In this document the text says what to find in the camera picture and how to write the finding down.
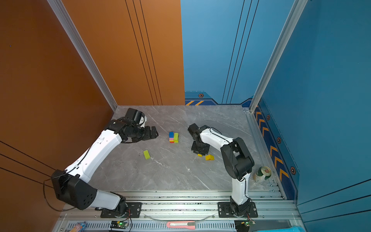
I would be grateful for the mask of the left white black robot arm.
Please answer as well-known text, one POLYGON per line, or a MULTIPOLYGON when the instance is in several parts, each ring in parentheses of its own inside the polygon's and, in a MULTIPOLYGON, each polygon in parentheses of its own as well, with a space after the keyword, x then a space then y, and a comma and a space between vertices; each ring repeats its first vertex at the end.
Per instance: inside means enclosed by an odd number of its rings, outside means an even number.
POLYGON ((97 140, 65 170, 56 170, 50 180, 56 198, 73 208, 85 210, 93 207, 113 217, 123 217, 127 211, 126 198, 120 194, 96 189, 89 185, 93 174, 112 150, 121 143, 137 143, 156 139, 155 126, 145 125, 146 118, 138 123, 123 119, 111 120, 97 140))

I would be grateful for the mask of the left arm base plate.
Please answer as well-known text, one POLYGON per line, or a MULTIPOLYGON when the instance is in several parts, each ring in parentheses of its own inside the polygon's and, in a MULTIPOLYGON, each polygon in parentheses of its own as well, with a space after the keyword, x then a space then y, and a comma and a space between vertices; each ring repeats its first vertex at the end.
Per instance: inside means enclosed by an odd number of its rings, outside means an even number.
POLYGON ((101 211, 101 218, 139 218, 142 210, 141 202, 126 203, 126 210, 122 213, 114 210, 103 209, 101 211))

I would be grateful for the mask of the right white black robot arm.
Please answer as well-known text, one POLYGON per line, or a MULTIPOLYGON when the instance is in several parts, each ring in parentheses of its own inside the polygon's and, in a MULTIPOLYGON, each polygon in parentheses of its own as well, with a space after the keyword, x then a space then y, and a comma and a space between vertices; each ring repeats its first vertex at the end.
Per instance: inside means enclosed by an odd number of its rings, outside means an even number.
POLYGON ((223 136, 206 125, 199 127, 192 124, 188 127, 188 132, 193 138, 191 150, 194 153, 206 156, 210 147, 221 152, 225 169, 232 178, 232 215, 257 218, 256 205, 248 195, 248 180, 255 162, 244 140, 240 137, 232 139, 223 136))

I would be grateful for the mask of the yellow wedge block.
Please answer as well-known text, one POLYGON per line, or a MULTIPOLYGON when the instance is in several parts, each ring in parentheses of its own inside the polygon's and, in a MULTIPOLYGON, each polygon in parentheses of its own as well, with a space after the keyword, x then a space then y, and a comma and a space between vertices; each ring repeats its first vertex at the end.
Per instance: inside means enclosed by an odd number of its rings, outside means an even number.
POLYGON ((205 160, 207 160, 207 161, 214 160, 214 156, 213 155, 206 155, 205 160))

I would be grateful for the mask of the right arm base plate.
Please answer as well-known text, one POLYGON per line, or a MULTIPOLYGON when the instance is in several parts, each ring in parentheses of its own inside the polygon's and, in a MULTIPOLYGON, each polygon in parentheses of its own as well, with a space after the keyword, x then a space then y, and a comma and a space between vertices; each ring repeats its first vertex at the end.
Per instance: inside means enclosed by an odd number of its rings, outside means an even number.
POLYGON ((231 208, 231 203, 218 202, 217 208, 218 208, 218 216, 220 218, 257 218, 259 216, 258 210, 254 202, 250 203, 246 212, 240 216, 233 213, 232 208, 231 208))

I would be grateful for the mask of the green block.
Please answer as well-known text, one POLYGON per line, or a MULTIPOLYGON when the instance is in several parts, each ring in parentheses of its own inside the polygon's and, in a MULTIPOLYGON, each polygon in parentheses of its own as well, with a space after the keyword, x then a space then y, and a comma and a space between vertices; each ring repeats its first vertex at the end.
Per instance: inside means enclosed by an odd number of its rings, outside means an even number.
POLYGON ((179 143, 179 133, 174 133, 174 143, 179 143))
POLYGON ((146 160, 148 160, 148 159, 151 158, 148 150, 145 150, 145 151, 144 151, 144 156, 145 156, 145 159, 146 159, 146 160))

